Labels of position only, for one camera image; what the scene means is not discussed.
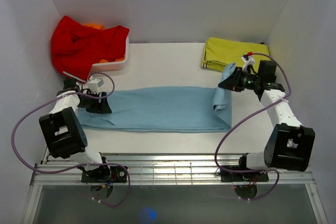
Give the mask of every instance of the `red cloth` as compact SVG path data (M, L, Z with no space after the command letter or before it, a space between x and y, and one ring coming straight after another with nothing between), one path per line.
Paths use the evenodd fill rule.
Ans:
M64 16L51 38L52 64L58 72L86 82L92 64L124 57L128 33L122 26L105 30L85 27Z

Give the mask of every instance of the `yellow towel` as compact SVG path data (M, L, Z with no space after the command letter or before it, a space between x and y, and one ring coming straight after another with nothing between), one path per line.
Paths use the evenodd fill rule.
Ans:
M237 67L243 67L244 62L241 56L248 52L269 54L266 45L209 38L205 43L201 67L219 72L223 72L224 67L232 62L235 62ZM253 65L256 71L258 71L261 60L269 60L261 55L254 55L253 58L256 61Z

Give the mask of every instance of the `plastic laundry basket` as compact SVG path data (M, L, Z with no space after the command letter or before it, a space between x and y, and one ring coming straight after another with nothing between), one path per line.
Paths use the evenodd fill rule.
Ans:
M104 71L114 71L114 70L123 69L125 67L125 63L127 62L128 56L129 56L130 42L129 42L128 36L126 38L126 43L125 44L126 44L125 59L123 61L107 62L107 63L95 63L95 64L92 64L90 72L104 72Z

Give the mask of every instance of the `purple cable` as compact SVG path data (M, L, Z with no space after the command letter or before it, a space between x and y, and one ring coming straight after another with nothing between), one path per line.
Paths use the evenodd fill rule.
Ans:
M102 96L102 97L93 97L93 96L91 96L91 95L83 94L83 93L80 93L80 92L67 93L67 94L65 94L64 96L68 96L68 95L76 94L76 95L80 95L80 96L82 96L82 97L88 97L88 98L91 98L91 99L96 99L96 100L98 100L98 99L102 99L102 98L107 98L107 97L109 97L110 95L112 95L113 92L114 92L114 90L115 90L115 87L116 87L116 85L114 84L113 79L112 79L109 75L107 75L106 73L102 73L102 72L95 72L95 73L92 73L91 75L93 75L93 74L97 74L97 73L102 74L102 75L108 77L108 78L110 79L110 81L112 82L112 84L113 84L113 88L112 88L112 91L111 91L110 93L108 93L107 95ZM87 166L87 165L88 165L88 164L78 164L78 165L74 165L74 166L71 166L71 167L68 167L68 168L65 168L65 169L62 169L62 170L55 170L55 171L47 171L47 170L36 169L35 167L29 165L29 164L28 164L28 163L21 157L20 153L18 152L18 150L17 150L17 148L16 148L16 146L15 146L15 133L16 133L17 128L19 127L19 125L22 123L22 121L23 121L24 119L26 119L27 117L29 117L29 116L30 116L31 114L33 114L34 112L36 112L36 111L42 109L43 107L45 107L45 106L47 106L47 105L49 105L49 104L51 104L51 103L53 103L53 102L56 102L57 100L62 99L62 98L63 98L62 96L57 97L57 98L54 98L54 99L52 99L51 101L46 102L45 104L42 104L41 106L39 106L39 107L33 109L32 111L28 112L27 114L25 114L25 115L24 115L24 116L23 116L23 117L22 117L22 118L15 124L15 126L14 126L14 128L13 128L12 135L11 135L10 139L11 139L11 145L12 145L12 149L13 149L13 151L14 151L14 154L17 156L17 158L21 161L22 164L24 164L26 167L28 167L29 169L31 169L32 171L34 171L34 172L36 172L36 173L56 174L56 173L66 172L66 171L71 170L71 169L74 169L74 168L78 168L78 167L82 167L82 166ZM117 206L121 205L121 204L127 199L128 195L130 194L130 189L131 189L131 178L130 178L130 174L128 173L127 169L126 169L124 166L122 166L122 165L120 165L120 164L115 164L115 163L102 163L102 164L90 164L90 165L92 165L92 166L114 165L114 166L119 166L119 167L121 167L121 168L126 172L126 174L127 174L127 178L128 178L128 188L127 188L127 194L126 194L126 196L123 198L123 200L120 201L118 204L115 204L115 205L113 205L113 204L109 204L109 203L107 203L107 202L103 202L103 201L101 201L102 203L104 203L104 204L106 204L106 205L109 205L110 207L117 207Z
M218 144L218 146L217 146L217 149L216 149L216 152L215 152L215 163L216 163L216 165L221 169L221 170L224 170L224 171L226 171L226 172L230 172L230 173L255 173L255 172L262 172L262 170L230 170L230 169L227 169L227 168L224 168L224 167L222 167L219 163L218 163L218 160L217 160L217 157L218 157L218 152L219 152L219 149L220 149L220 147L222 146L222 144L223 144L223 142L227 139L227 137L232 133L232 131L234 131L235 129L237 129L239 126L241 126L243 123L245 123L247 120L249 120L250 118L252 118L253 116L255 116L255 115L257 115L257 114L259 114L259 113L261 113L261 112L263 112L263 111L266 111L266 110L268 110L270 107L272 107L272 106L274 106L274 105L276 105L276 104L278 104L278 103L280 103L280 102L282 102L283 100L285 100L286 98L288 98L291 94L292 94L292 89L291 89L291 87L290 87L290 84L289 84L289 81L288 81L288 78L287 78L287 76L286 76L286 74L285 74L285 71L284 71L284 69L282 68L282 66L273 58L273 57L271 57L271 56L269 56L269 55L267 55L267 54L264 54L264 53L262 53L262 52L253 52L251 55L262 55L262 56L265 56L265 57L267 57L267 58L269 58L270 60L272 60L272 61L274 61L276 64L277 64L277 66L279 67L279 69L281 70L281 72L282 72L282 74L283 74L283 76L284 76L284 78L285 78L285 81L286 81L286 84L287 84L287 86L288 86L288 93L284 96L284 97L282 97L282 99L279 99L279 100L277 100L276 102L274 102L274 103L272 103L272 104L270 104L270 105L268 105L268 106L266 106L266 107L264 107L264 108L262 108L262 109L260 109L260 110L258 110L258 111L256 111L256 112L254 112L254 113L252 113L251 115L249 115L249 116L247 116L247 117L245 117L244 119L242 119L240 122L238 122L236 125L234 125L224 136L223 136L223 138L222 138L222 140L219 142L219 144ZM244 199L244 200L258 200L258 199L262 199L262 198L264 198L265 196L267 196L271 191L273 191L274 190L274 188L276 187L276 185L278 184L278 182L279 182L279 178L280 178L280 174L279 174L279 172L276 170L276 169L268 169L268 170L266 170L267 172L276 172L277 173L277 179L276 179L276 181L275 181L275 183L274 183L274 185L266 192L266 193L264 193L263 195L261 195L261 196L258 196L258 197L256 197L256 198L253 198L253 199L247 199L247 198L242 198L242 199Z

